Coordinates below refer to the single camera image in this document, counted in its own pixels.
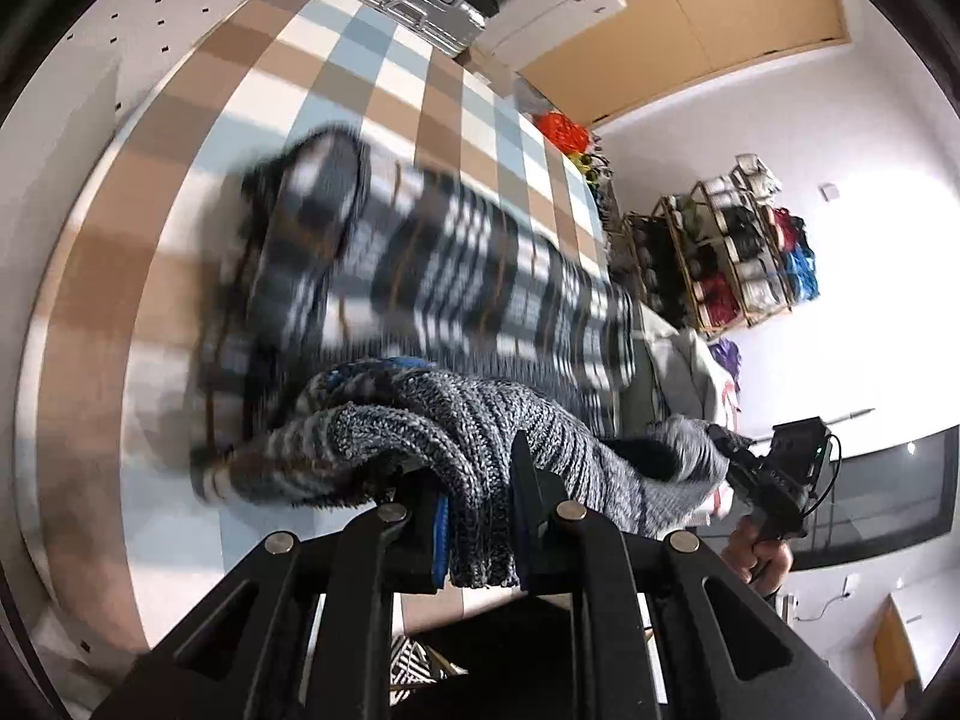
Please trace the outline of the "right hand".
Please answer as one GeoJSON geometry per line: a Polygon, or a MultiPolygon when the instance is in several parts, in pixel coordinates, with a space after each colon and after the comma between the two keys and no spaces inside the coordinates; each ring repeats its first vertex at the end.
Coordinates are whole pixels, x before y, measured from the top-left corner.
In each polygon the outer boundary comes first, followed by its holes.
{"type": "Polygon", "coordinates": [[[794,564],[789,544],[777,539],[761,541],[760,525],[750,515],[737,522],[721,557],[763,598],[773,598],[781,590],[794,564]]]}

